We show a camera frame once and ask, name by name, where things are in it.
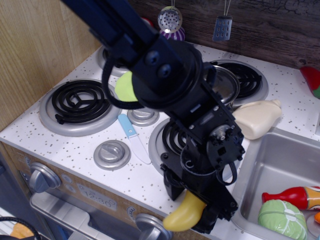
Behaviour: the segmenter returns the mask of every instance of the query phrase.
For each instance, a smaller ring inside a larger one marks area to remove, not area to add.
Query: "toy knife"
[[[134,126],[132,126],[127,115],[120,114],[118,116],[118,120],[122,126],[122,129],[124,130],[126,136],[128,137],[131,143],[131,148],[134,155],[136,155],[136,157],[140,159],[142,162],[144,162],[145,164],[151,164],[149,155],[146,149],[144,148],[142,142],[140,141],[138,134],[136,133]]]

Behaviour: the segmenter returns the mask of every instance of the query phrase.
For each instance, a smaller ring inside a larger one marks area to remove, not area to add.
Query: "speckled countertop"
[[[319,124],[320,99],[312,95],[299,70],[205,46],[195,47],[200,50],[205,62],[231,59],[260,70],[269,86],[266,99],[281,101],[282,117],[273,126],[320,142],[320,135],[315,134],[316,126]],[[76,79],[100,80],[102,70],[97,58],[96,51],[59,84]],[[109,83],[114,86],[117,79],[111,76]],[[42,125],[39,119],[39,106],[40,100],[0,132],[0,140],[162,216],[166,216],[179,206],[184,196],[181,195],[176,201],[170,200],[163,184],[163,177],[151,164],[144,164],[133,154],[126,166],[115,171],[103,170],[94,163],[94,151],[105,141],[120,140],[130,146],[118,121],[92,135],[67,137],[55,134]],[[153,129],[167,118],[162,113],[159,120],[151,126],[134,126],[146,150]],[[249,140],[244,140],[245,149],[249,143]],[[218,220],[207,237],[222,240],[258,239],[226,220]]]

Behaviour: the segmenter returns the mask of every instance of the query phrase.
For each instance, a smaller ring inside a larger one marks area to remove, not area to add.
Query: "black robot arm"
[[[230,165],[235,181],[233,166],[245,152],[244,136],[212,90],[214,66],[203,63],[191,44],[167,40],[146,25],[126,0],[62,1],[110,53],[111,64],[107,61],[102,83],[108,85],[113,61],[122,62],[133,73],[138,104],[132,108],[142,105],[163,111],[186,133],[181,155],[167,152],[161,159],[164,183],[173,200],[188,189],[206,203],[194,229],[209,233],[217,218],[230,220],[238,205],[226,189],[222,171]]]

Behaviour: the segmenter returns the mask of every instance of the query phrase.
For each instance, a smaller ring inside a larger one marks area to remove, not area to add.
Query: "oven display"
[[[108,209],[117,211],[117,202],[115,200],[79,183],[76,185],[78,186],[80,193],[86,198],[96,201]]]

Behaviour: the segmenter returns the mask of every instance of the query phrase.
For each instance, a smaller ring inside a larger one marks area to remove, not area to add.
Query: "stainless steel sink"
[[[292,240],[258,225],[258,215],[263,192],[277,194],[299,186],[320,186],[320,142],[272,128],[250,141],[232,192],[239,204],[233,222],[262,239]],[[307,239],[317,239],[320,224],[314,222],[314,215],[318,211],[302,212],[308,226]]]

